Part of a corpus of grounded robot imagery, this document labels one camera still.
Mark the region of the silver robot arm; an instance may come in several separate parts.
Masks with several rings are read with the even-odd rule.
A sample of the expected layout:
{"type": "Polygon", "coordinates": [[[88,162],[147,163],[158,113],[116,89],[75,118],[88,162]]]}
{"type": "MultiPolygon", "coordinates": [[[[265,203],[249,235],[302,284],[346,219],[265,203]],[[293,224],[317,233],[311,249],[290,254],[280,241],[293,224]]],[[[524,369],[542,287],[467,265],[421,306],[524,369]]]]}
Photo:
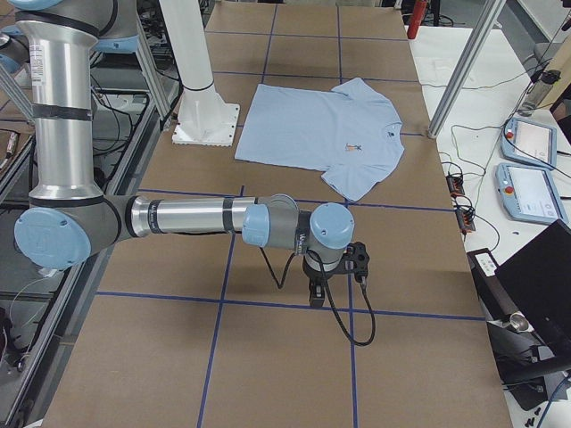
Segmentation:
{"type": "Polygon", "coordinates": [[[352,241],[352,214],[337,203],[301,210],[287,195],[149,200],[109,196],[94,179],[90,54],[134,52],[133,1],[18,1],[18,29],[29,43],[37,185],[17,219],[21,252],[43,268],[64,270],[115,243],[148,235],[241,235],[250,245],[302,256],[309,302],[332,301],[328,281],[363,282],[368,257],[352,241]]]}

